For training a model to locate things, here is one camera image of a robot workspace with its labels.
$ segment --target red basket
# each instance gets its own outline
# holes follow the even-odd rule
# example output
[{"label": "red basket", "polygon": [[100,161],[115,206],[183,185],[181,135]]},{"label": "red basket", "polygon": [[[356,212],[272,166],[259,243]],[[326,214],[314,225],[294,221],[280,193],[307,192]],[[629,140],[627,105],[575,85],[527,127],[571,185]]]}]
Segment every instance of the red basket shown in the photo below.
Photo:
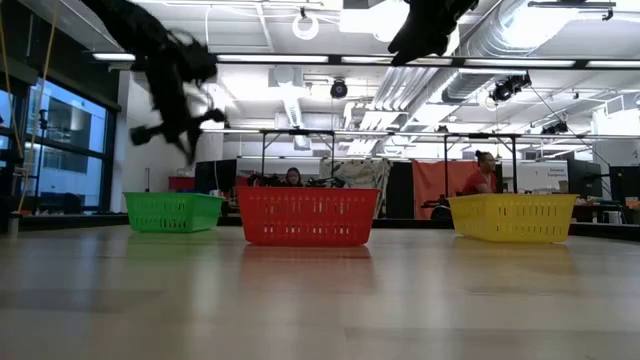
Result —
[{"label": "red basket", "polygon": [[378,189],[239,187],[247,241],[358,246],[369,241]]}]

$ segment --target woman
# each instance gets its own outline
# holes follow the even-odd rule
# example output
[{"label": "woman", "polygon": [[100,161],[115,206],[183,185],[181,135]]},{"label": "woman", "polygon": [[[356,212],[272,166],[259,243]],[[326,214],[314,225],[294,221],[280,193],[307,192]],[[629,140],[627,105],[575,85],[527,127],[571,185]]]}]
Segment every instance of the woman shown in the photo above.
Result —
[{"label": "woman", "polygon": [[476,151],[478,171],[467,178],[462,195],[495,194],[496,193],[496,160],[488,152]]},{"label": "woman", "polygon": [[287,176],[285,177],[285,186],[302,186],[302,176],[300,176],[300,170],[298,170],[298,168],[290,168],[289,170],[287,170]]}]

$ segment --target rope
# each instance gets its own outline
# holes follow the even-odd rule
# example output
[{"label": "rope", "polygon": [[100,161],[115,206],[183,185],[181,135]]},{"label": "rope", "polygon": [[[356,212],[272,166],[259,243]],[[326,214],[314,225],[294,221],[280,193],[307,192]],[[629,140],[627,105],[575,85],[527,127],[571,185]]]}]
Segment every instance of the rope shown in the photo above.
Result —
[{"label": "rope", "polygon": [[2,8],[0,7],[0,46],[2,47],[2,61],[4,64],[4,80],[7,83],[7,97],[9,98],[9,121],[13,128],[16,145],[18,146],[18,155],[22,158],[22,144],[20,143],[20,135],[18,134],[18,124],[16,124],[16,113],[13,102],[11,101],[11,81],[9,81],[9,62],[7,61],[7,47],[4,41],[4,24],[2,22]]},{"label": "rope", "polygon": [[[44,69],[42,71],[42,87],[40,87],[40,92],[38,93],[38,101],[36,102],[36,104],[38,104],[38,112],[36,112],[36,116],[37,114],[40,114],[40,111],[42,110],[42,95],[44,95],[44,86],[47,83],[47,74],[49,73],[49,60],[51,59],[51,48],[53,47],[53,35],[55,35],[56,33],[56,24],[58,22],[58,12],[60,10],[60,0],[56,0],[56,6],[53,10],[53,20],[51,21],[51,33],[49,34],[49,44],[47,45],[47,56],[45,58],[44,61]],[[37,120],[34,118],[34,122],[33,122],[33,133],[31,134],[31,148],[29,149],[29,160],[27,161],[27,165],[30,165],[33,162],[33,153],[34,153],[34,148],[35,148],[35,142],[36,142],[36,122]],[[31,172],[31,167],[27,166],[27,171],[25,174],[25,183],[24,183],[24,191],[22,192],[22,197],[20,197],[20,205],[18,205],[18,213],[20,213],[20,211],[22,211],[22,205],[24,203],[24,197],[27,194],[27,191],[29,189],[29,176]]]}]

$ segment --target orange curtain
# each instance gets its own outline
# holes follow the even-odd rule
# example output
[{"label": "orange curtain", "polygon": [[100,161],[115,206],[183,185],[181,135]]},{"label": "orange curtain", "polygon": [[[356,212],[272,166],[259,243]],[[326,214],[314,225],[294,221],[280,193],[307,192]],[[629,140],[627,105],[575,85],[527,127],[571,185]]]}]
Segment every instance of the orange curtain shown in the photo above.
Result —
[{"label": "orange curtain", "polygon": [[[414,160],[412,170],[416,219],[429,220],[433,209],[422,209],[420,206],[427,200],[438,200],[444,194],[444,162],[422,163]],[[475,162],[449,162],[448,197],[462,191],[469,175],[477,170]]]}]

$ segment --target plastic basket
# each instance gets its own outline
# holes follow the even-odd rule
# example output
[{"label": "plastic basket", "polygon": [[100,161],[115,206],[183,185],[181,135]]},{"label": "plastic basket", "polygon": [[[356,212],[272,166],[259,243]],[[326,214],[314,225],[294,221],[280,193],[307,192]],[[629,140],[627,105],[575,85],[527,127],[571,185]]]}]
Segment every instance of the plastic basket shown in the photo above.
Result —
[{"label": "plastic basket", "polygon": [[183,193],[126,193],[131,228],[140,232],[194,232],[218,223],[223,199]]},{"label": "plastic basket", "polygon": [[450,198],[458,233],[488,241],[563,242],[577,195],[487,194]]},{"label": "plastic basket", "polygon": [[247,241],[358,246],[369,241],[378,189],[239,187]]}]

